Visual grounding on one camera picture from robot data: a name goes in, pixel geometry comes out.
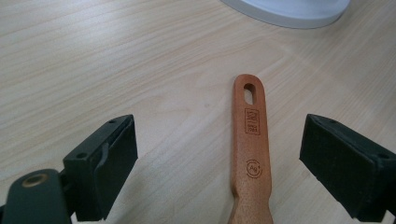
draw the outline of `circular emblem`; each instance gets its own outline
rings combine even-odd
[[[251,178],[259,178],[262,175],[262,168],[258,161],[247,161],[247,175]]]

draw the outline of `light wood grain surface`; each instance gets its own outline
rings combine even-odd
[[[62,170],[104,122],[134,114],[139,160],[106,223],[226,223],[233,81],[253,74],[274,223],[359,223],[298,160],[304,119],[336,119],[396,151],[395,11],[352,0],[336,23],[293,30],[219,0],[2,0],[0,203],[18,177]]]

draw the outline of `orange wooden handle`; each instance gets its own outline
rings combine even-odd
[[[252,93],[252,105],[245,100],[245,89]],[[273,223],[264,87],[252,75],[240,75],[233,85],[232,182],[235,201],[230,223]]]

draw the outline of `hanging hole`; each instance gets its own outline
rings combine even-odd
[[[245,102],[248,105],[254,105],[256,102],[256,88],[252,84],[246,84],[244,86],[245,89]]]
[[[81,153],[77,154],[77,158],[79,158],[79,159],[83,159],[86,156],[87,156],[87,153],[85,153],[85,152],[81,152]]]

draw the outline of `wooden handle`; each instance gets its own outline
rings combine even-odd
[[[252,94],[252,105],[245,100],[245,90]],[[252,75],[240,75],[233,85],[232,184],[230,223],[273,223],[265,95],[262,83]]]

